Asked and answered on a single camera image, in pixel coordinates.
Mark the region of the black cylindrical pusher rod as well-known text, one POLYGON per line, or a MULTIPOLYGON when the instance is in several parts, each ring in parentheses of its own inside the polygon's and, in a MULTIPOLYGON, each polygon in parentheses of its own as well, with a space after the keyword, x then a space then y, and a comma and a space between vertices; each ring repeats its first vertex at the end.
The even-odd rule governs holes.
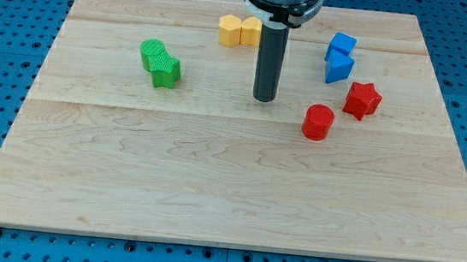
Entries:
POLYGON ((263 26, 252 92, 258 101, 268 103, 276 98, 289 31, 287 27, 271 29, 263 26))

